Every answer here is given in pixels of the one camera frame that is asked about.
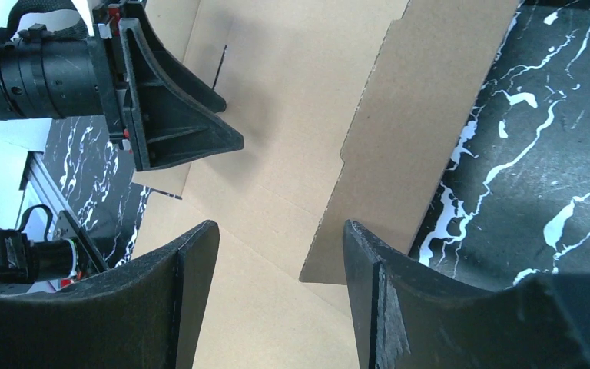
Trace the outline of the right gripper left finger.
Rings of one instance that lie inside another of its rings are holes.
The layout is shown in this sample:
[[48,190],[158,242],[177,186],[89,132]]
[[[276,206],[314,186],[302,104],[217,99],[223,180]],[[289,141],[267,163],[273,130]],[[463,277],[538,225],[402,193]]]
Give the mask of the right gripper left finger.
[[55,293],[0,295],[0,368],[190,368],[220,242],[204,221]]

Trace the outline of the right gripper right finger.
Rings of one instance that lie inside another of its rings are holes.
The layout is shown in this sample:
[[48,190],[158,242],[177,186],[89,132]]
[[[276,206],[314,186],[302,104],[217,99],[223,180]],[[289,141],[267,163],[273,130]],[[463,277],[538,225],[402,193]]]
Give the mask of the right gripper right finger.
[[344,225],[343,259],[361,368],[590,368],[590,274],[486,291],[356,221]]

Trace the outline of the brown cardboard box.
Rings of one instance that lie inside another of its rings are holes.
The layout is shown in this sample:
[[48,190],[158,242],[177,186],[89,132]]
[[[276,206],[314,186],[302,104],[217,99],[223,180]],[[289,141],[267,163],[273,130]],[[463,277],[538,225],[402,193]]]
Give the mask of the brown cardboard box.
[[151,1],[161,40],[227,103],[244,148],[134,180],[154,192],[133,255],[205,220],[220,246],[195,368],[356,368],[344,286],[300,280],[343,168],[341,149],[391,24],[489,35],[483,80],[516,1]]

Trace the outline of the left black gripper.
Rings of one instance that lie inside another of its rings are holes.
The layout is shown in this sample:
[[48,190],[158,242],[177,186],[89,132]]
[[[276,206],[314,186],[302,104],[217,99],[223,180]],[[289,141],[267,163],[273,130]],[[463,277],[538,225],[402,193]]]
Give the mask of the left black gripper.
[[0,121],[103,115],[113,144],[131,150],[132,143],[137,171],[244,148],[243,135],[219,116],[224,98],[164,47],[141,1],[128,1],[130,18],[118,23],[130,88],[127,130],[114,96],[115,59],[97,49],[101,41],[84,20],[58,31],[20,27],[31,13],[76,9],[73,1],[12,6],[0,28]]

